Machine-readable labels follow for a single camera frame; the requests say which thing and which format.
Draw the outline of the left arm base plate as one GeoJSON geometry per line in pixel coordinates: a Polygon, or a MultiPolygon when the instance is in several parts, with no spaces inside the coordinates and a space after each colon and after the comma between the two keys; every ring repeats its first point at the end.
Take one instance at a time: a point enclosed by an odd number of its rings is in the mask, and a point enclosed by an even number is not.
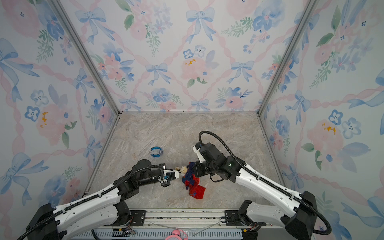
{"type": "Polygon", "coordinates": [[[118,214],[117,220],[107,226],[142,227],[144,225],[146,213],[145,210],[129,210],[127,213],[118,214]]]}

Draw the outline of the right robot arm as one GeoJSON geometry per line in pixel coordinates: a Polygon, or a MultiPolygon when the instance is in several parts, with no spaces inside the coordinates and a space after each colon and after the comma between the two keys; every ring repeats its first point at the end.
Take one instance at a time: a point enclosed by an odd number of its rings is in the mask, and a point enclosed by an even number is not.
{"type": "Polygon", "coordinates": [[[299,193],[261,175],[243,160],[226,157],[211,143],[197,143],[193,147],[198,160],[194,171],[199,178],[219,176],[246,187],[267,199],[271,206],[244,201],[238,210],[240,222],[251,224],[266,223],[284,228],[297,240],[310,240],[313,234],[329,235],[332,227],[318,211],[316,198],[305,191],[299,193]]]}

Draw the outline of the red blue patterned cloth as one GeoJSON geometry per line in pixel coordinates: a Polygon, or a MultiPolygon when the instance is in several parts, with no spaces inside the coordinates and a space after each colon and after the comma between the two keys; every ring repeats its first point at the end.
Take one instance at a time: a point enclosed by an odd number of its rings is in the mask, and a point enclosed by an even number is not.
{"type": "Polygon", "coordinates": [[[182,182],[191,197],[201,200],[204,197],[206,188],[200,185],[200,178],[196,176],[195,165],[194,162],[189,163],[187,171],[182,177],[182,182]]]}

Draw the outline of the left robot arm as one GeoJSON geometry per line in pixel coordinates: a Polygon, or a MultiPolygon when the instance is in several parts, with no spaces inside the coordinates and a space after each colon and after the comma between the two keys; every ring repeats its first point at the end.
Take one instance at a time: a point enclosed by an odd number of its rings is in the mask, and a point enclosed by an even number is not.
{"type": "Polygon", "coordinates": [[[131,171],[94,194],[56,207],[41,206],[19,239],[70,240],[102,226],[124,226],[132,218],[125,201],[137,195],[141,186],[167,187],[177,178],[179,171],[168,170],[165,164],[140,160],[131,171]]]}

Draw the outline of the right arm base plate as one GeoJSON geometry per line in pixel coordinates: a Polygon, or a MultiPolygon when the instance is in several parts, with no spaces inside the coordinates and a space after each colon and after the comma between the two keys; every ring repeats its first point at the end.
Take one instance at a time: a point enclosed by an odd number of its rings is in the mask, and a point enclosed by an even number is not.
{"type": "Polygon", "coordinates": [[[221,223],[226,224],[227,227],[265,227],[267,224],[263,222],[254,222],[246,213],[240,210],[225,210],[225,215],[220,219],[221,223]]]}

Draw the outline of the blue strap watch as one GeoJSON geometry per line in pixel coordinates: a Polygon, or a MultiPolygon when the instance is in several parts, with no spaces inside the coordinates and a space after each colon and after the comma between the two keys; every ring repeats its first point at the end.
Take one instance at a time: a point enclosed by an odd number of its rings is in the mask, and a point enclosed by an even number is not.
{"type": "Polygon", "coordinates": [[[161,157],[162,155],[164,154],[164,150],[161,148],[161,147],[152,147],[150,149],[150,155],[153,157],[153,158],[159,158],[161,157]]]}

